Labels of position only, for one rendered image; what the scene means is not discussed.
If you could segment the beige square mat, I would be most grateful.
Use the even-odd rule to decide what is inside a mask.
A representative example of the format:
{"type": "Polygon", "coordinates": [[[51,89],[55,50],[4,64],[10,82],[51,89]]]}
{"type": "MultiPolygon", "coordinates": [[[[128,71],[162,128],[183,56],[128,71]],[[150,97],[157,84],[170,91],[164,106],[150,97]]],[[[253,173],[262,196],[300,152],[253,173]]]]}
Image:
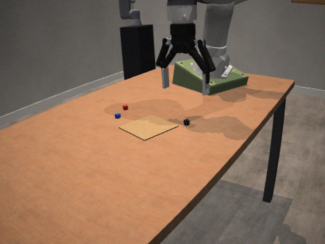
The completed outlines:
{"type": "Polygon", "coordinates": [[[132,121],[131,123],[119,126],[119,129],[146,141],[176,127],[179,127],[179,125],[155,117],[154,115],[149,115],[136,121],[132,121]]]}

